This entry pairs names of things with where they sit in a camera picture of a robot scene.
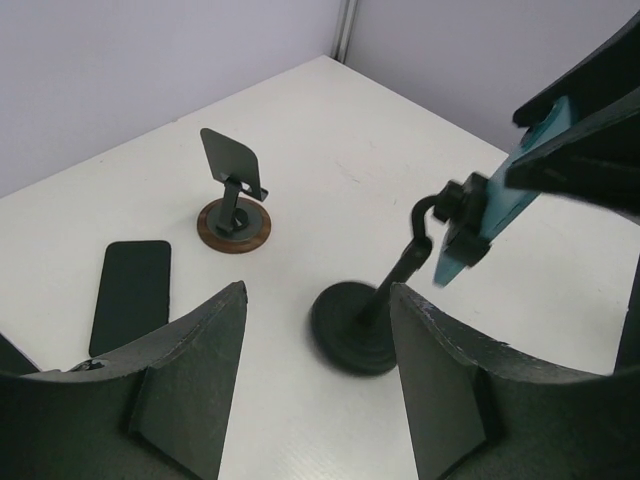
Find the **blue object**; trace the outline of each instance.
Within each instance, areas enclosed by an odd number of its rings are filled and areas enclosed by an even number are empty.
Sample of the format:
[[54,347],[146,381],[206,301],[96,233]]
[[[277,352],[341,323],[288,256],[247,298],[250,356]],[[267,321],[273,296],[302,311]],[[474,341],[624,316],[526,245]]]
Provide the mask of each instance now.
[[[491,241],[496,238],[538,196],[536,192],[505,188],[504,177],[511,164],[524,154],[548,142],[575,122],[569,98],[560,97],[547,118],[523,139],[509,157],[491,176],[487,184],[487,208],[482,219],[480,236]],[[440,252],[433,282],[444,287],[451,282],[465,265]]]

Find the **black round base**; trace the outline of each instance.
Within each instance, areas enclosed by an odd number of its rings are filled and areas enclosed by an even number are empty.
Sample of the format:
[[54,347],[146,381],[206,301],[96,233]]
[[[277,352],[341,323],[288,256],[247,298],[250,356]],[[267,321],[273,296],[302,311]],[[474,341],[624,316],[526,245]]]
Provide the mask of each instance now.
[[370,326],[356,321],[373,292],[363,283],[337,283],[322,292],[311,309],[311,330],[318,347],[331,363],[349,373],[381,375],[396,366],[389,309]]

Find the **tabletop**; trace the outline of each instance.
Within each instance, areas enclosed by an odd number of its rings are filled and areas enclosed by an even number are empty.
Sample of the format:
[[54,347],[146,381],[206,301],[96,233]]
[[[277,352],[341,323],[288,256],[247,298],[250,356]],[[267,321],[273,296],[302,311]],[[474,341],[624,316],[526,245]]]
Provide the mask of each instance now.
[[[199,130],[248,145],[273,228],[225,255],[196,232],[222,195]],[[506,154],[320,57],[0,199],[0,330],[42,370],[88,358],[106,246],[173,247],[171,320],[244,280],[246,334],[220,479],[416,479],[397,369],[333,370],[309,309],[342,280],[379,283],[410,239],[409,212],[449,179],[490,175]],[[439,248],[444,228],[429,219]],[[543,196],[445,289],[435,258],[409,282],[447,313],[528,354],[612,371],[640,228]]]

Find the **phone holder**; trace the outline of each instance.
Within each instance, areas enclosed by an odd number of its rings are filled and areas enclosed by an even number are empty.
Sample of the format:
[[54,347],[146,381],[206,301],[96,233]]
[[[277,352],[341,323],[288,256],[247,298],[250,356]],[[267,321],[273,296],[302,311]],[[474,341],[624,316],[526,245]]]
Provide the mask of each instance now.
[[240,142],[208,128],[200,130],[213,178],[224,185],[224,196],[202,209],[198,235],[209,247],[224,253],[247,253],[269,238],[271,218],[258,203],[269,192],[260,186],[258,158]]

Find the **gray wall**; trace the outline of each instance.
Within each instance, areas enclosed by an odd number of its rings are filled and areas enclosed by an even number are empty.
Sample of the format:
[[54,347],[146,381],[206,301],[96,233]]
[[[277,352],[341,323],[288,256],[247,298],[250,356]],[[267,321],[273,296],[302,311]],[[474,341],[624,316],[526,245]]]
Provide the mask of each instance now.
[[340,0],[0,3],[0,197],[329,53]]
[[498,146],[511,114],[640,0],[360,0],[347,65]]

